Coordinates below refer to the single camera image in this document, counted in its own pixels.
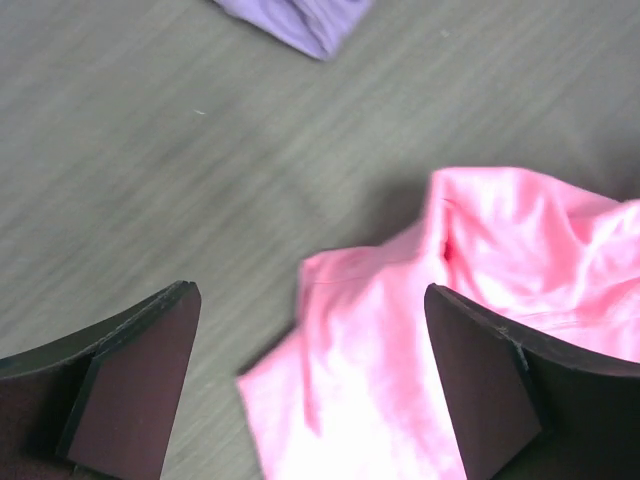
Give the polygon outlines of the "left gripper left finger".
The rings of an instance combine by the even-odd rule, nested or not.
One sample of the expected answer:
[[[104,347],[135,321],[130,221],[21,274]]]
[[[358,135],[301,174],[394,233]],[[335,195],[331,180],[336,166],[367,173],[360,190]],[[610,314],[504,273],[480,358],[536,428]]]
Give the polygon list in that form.
[[[160,478],[200,311],[197,285],[179,281],[2,358],[2,478]]]

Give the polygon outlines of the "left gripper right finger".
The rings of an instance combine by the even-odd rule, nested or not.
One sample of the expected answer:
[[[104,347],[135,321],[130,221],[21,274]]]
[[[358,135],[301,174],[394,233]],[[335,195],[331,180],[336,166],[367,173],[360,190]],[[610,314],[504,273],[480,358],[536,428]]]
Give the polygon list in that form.
[[[638,364],[444,286],[428,286],[424,309],[467,478],[638,478]]]

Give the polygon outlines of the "pink t shirt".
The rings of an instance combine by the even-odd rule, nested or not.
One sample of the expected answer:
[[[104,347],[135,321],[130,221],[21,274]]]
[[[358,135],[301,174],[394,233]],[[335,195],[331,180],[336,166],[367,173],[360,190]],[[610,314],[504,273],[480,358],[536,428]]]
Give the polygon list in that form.
[[[267,479],[460,479],[424,295],[639,357],[639,204],[511,167],[436,171],[377,247],[306,259],[296,328],[238,380]]]

